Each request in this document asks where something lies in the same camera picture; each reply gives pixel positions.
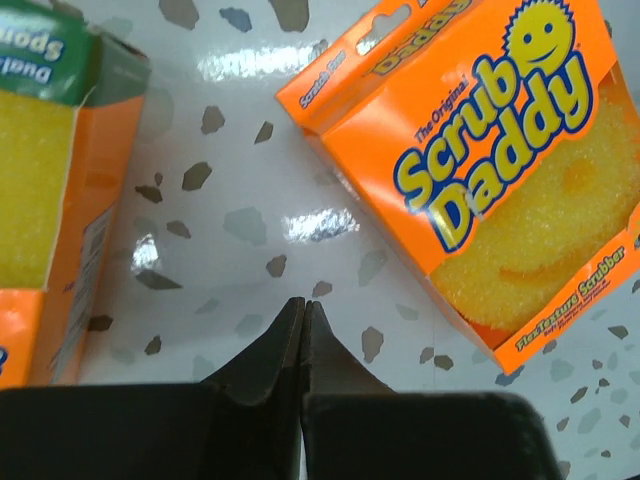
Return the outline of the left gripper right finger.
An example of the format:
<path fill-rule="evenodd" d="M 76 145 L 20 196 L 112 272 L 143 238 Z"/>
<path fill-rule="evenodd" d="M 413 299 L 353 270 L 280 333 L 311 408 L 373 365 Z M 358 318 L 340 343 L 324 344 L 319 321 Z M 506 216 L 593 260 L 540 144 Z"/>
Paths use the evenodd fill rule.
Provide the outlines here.
<path fill-rule="evenodd" d="M 306 305 L 302 326 L 304 394 L 393 395 L 334 335 L 320 302 Z"/>

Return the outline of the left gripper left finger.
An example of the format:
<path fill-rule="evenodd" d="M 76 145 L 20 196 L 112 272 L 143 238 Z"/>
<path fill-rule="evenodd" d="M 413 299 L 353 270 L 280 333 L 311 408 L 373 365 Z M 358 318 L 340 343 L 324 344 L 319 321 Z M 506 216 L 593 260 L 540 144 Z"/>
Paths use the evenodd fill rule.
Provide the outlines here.
<path fill-rule="evenodd" d="M 261 336 L 200 383 L 239 405 L 265 403 L 285 372 L 298 365 L 304 313 L 305 300 L 290 298 Z"/>

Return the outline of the Scrub Daddy yellow sponge box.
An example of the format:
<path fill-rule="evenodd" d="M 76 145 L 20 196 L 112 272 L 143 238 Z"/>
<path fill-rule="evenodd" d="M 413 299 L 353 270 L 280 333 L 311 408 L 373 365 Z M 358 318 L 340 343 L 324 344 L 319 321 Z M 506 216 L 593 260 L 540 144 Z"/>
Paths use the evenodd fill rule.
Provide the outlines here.
<path fill-rule="evenodd" d="M 383 1 L 277 95 L 512 373 L 639 269 L 639 118 L 595 1 Z"/>

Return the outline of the Sponge Daddy yellow green box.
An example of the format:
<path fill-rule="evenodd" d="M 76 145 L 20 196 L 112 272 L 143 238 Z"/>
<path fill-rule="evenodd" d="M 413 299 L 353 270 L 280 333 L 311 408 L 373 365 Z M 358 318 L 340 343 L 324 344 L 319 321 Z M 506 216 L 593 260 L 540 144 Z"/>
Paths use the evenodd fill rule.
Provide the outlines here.
<path fill-rule="evenodd" d="M 1 5 L 1 385 L 69 384 L 151 74 L 111 33 Z"/>

